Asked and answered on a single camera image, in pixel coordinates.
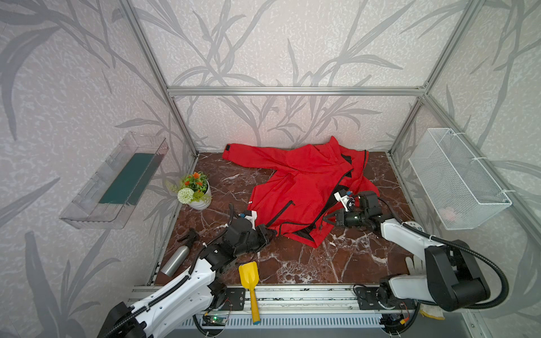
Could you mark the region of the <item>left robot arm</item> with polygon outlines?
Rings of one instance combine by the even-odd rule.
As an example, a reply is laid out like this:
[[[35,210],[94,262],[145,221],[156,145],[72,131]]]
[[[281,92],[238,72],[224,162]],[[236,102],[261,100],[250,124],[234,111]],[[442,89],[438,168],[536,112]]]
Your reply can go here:
[[[260,252],[277,234],[265,225],[253,225],[247,216],[230,220],[179,276],[131,306],[121,302],[113,307],[98,336],[166,337],[193,315],[219,307],[226,289],[219,277],[240,256]]]

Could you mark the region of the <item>silver spray bottle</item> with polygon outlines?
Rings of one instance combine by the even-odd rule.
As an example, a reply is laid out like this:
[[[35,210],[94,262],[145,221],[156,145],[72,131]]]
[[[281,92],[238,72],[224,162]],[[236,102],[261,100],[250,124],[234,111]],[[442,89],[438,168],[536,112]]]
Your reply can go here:
[[[173,277],[176,271],[184,263],[189,256],[195,242],[199,240],[199,235],[194,228],[190,228],[187,234],[180,238],[178,242],[183,244],[175,251],[166,264],[161,268],[160,272],[168,277]]]

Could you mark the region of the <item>potted artificial flower plant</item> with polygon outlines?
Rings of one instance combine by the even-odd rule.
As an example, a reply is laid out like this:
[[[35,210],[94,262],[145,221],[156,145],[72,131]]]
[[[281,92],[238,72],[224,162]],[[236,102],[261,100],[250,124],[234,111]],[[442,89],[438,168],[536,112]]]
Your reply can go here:
[[[197,211],[208,208],[211,204],[211,187],[208,175],[201,171],[188,174],[176,183],[168,183],[168,188],[177,200]]]

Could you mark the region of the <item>clear acrylic wall shelf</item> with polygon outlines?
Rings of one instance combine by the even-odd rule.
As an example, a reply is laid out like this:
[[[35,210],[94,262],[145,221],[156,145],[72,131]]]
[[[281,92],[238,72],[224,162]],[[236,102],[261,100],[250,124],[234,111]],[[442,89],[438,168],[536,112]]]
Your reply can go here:
[[[164,137],[128,132],[59,218],[79,230],[123,229],[168,150]]]

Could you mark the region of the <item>red jacket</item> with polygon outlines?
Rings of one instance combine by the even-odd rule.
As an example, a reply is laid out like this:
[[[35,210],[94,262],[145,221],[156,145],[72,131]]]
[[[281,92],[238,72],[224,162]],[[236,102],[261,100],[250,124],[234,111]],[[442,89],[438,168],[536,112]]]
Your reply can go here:
[[[369,152],[348,149],[334,137],[293,150],[227,144],[223,159],[273,170],[266,183],[253,189],[248,210],[256,212],[257,225],[313,248],[333,229],[323,217],[341,207],[336,192],[378,191],[364,174]]]

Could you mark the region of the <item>aluminium frame rail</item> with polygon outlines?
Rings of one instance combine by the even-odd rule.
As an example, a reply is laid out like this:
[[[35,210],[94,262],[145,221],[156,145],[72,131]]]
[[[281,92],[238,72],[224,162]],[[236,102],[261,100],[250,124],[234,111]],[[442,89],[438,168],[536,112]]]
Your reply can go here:
[[[259,314],[287,315],[287,314],[339,314],[339,313],[401,313],[405,311],[389,310],[360,310],[356,297],[350,284],[259,284],[256,286],[256,298]],[[172,305],[166,305],[164,300],[155,305],[150,301],[158,298],[159,292],[165,290],[160,287],[136,287],[132,298],[136,302],[132,305],[133,311],[142,309],[137,316],[139,321],[150,323],[159,318],[173,316],[184,322],[193,315],[205,313],[218,315],[251,315],[249,290],[246,290],[245,309],[243,311],[212,311],[213,296],[210,290],[204,287]]]

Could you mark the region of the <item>green circuit board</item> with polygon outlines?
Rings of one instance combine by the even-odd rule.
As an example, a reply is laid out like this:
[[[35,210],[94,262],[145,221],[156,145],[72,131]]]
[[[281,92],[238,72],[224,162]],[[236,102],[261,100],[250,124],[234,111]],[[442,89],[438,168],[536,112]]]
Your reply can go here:
[[[206,313],[202,316],[203,326],[226,326],[228,316]]]

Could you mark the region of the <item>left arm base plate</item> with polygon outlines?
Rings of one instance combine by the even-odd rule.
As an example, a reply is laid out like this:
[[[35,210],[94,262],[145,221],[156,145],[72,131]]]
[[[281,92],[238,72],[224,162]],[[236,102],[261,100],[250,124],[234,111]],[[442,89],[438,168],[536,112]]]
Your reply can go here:
[[[246,289],[227,287],[212,304],[212,311],[243,311],[245,309]]]

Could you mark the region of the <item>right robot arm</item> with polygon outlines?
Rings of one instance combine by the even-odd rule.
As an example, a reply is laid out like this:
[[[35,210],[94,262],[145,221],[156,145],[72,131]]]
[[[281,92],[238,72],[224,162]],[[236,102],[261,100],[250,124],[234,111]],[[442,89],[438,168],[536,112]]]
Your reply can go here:
[[[509,281],[503,270],[460,240],[448,241],[429,235],[416,222],[404,222],[394,210],[383,213],[385,201],[372,191],[334,194],[341,207],[324,216],[324,221],[341,228],[369,230],[407,250],[421,261],[417,275],[394,275],[380,281],[378,303],[392,308],[402,299],[437,306],[444,311],[490,309],[509,295]]]

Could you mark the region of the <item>yellow plastic scoop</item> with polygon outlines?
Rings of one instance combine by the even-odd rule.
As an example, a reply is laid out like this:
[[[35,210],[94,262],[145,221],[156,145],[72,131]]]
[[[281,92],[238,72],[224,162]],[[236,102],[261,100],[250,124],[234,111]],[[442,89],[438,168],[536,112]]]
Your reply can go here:
[[[259,283],[259,271],[257,263],[255,261],[245,263],[239,267],[239,274],[242,286],[249,290],[250,295],[250,309],[252,312],[252,322],[254,325],[261,323],[261,317],[259,314],[259,306],[256,298],[256,286]]]

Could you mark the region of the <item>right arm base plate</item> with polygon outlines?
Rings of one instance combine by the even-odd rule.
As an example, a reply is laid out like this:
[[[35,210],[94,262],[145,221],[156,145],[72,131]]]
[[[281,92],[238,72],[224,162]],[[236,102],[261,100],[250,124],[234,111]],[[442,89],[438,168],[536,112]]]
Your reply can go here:
[[[380,291],[380,287],[354,284],[352,291],[360,310],[413,311],[416,308],[414,300],[392,298]]]

